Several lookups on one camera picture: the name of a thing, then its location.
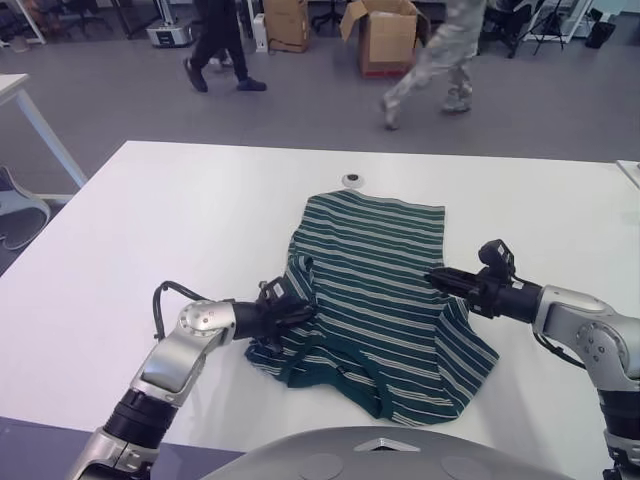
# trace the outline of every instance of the cardboard box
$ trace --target cardboard box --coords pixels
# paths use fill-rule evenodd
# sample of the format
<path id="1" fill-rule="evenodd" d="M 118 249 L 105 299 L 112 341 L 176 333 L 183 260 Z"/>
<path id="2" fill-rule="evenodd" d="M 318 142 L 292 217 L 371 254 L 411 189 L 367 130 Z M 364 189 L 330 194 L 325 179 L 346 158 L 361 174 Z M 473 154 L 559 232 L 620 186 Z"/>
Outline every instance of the cardboard box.
<path id="1" fill-rule="evenodd" d="M 347 5 L 340 33 L 346 42 L 360 20 L 358 63 L 364 75 L 403 74 L 413 64 L 419 16 L 409 0 L 357 0 Z"/>
<path id="2" fill-rule="evenodd" d="M 269 49 L 304 52 L 309 46 L 307 0 L 264 0 Z"/>

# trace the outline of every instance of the open cardboard box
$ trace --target open cardboard box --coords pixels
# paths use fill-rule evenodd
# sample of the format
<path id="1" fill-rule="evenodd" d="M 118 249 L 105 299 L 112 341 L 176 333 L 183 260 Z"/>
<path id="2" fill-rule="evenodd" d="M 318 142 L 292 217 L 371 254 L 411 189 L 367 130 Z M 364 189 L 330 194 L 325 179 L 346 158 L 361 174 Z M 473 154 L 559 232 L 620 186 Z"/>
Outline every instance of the open cardboard box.
<path id="1" fill-rule="evenodd" d="M 364 75 L 405 73 L 413 64 L 417 35 L 426 42 L 428 22 L 409 0 L 349 3 L 340 23 L 345 42 L 358 21 L 358 63 Z"/>

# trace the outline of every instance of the tripod stand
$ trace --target tripod stand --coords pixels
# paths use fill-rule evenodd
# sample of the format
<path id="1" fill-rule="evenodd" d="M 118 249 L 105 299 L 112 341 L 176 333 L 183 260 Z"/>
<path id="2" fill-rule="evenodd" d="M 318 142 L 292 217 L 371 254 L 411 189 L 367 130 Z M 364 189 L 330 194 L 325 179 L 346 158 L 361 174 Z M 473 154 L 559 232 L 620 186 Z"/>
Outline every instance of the tripod stand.
<path id="1" fill-rule="evenodd" d="M 536 42 L 538 43 L 535 51 L 533 52 L 534 55 L 536 55 L 538 53 L 538 50 L 540 50 L 540 45 L 545 42 L 545 37 L 552 39 L 557 38 L 560 41 L 560 49 L 564 51 L 564 44 L 566 42 L 564 41 L 564 37 L 562 35 L 562 22 L 560 21 L 560 15 L 558 14 L 558 9 L 560 8 L 561 2 L 562 0 L 558 0 L 555 7 L 553 7 L 553 10 L 550 13 L 537 20 L 533 27 L 531 27 L 527 32 L 524 33 L 524 35 L 522 35 L 518 39 L 518 43 L 520 43 L 520 41 L 522 41 L 522 39 L 527 35 L 533 35 L 536 39 Z M 535 33 L 535 30 L 540 26 L 542 26 L 541 37 L 538 36 L 539 34 Z"/>

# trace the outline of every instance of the black shoe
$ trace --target black shoe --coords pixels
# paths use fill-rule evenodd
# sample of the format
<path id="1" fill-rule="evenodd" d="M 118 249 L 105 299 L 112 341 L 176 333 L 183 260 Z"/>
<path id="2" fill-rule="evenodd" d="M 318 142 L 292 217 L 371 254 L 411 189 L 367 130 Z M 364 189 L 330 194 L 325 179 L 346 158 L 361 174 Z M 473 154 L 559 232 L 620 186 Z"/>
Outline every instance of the black shoe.
<path id="1" fill-rule="evenodd" d="M 264 92 L 267 89 L 267 84 L 247 77 L 245 80 L 238 82 L 236 88 L 241 92 Z"/>
<path id="2" fill-rule="evenodd" d="M 189 77 L 193 88 L 201 93 L 207 93 L 209 91 L 209 87 L 207 87 L 207 82 L 205 82 L 204 77 L 202 76 L 202 70 L 195 70 L 191 66 L 191 62 L 188 58 L 185 58 L 182 64 L 184 65 L 184 69 L 187 72 L 187 76 Z"/>

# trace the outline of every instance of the sneaker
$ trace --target sneaker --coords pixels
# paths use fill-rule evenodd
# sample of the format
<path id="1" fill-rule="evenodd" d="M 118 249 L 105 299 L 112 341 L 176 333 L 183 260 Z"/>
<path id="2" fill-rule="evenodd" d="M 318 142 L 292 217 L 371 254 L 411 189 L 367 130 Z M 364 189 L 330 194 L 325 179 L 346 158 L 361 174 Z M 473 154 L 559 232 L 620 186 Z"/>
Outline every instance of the sneaker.
<path id="1" fill-rule="evenodd" d="M 211 57 L 211 59 L 209 60 L 209 65 L 213 66 L 216 73 L 222 73 L 225 70 L 233 68 L 233 60 L 231 60 L 229 57 L 225 57 L 224 60 L 220 61 L 219 58 Z"/>
<path id="2" fill-rule="evenodd" d="M 204 77 L 202 76 L 202 71 L 194 69 L 188 58 L 185 58 L 182 63 L 193 88 L 200 93 L 207 93 L 209 91 L 209 87 L 207 87 L 207 82 L 205 82 Z"/>
<path id="3" fill-rule="evenodd" d="M 264 92 L 267 89 L 267 84 L 247 77 L 245 80 L 238 82 L 236 88 L 241 92 Z"/>
<path id="4" fill-rule="evenodd" d="M 449 92 L 442 104 L 442 113 L 456 114 L 471 110 L 471 96 L 460 96 L 457 92 Z"/>
<path id="5" fill-rule="evenodd" d="M 398 129 L 398 107 L 390 107 L 387 99 L 383 96 L 380 99 L 380 110 L 384 115 L 384 127 L 387 130 Z"/>

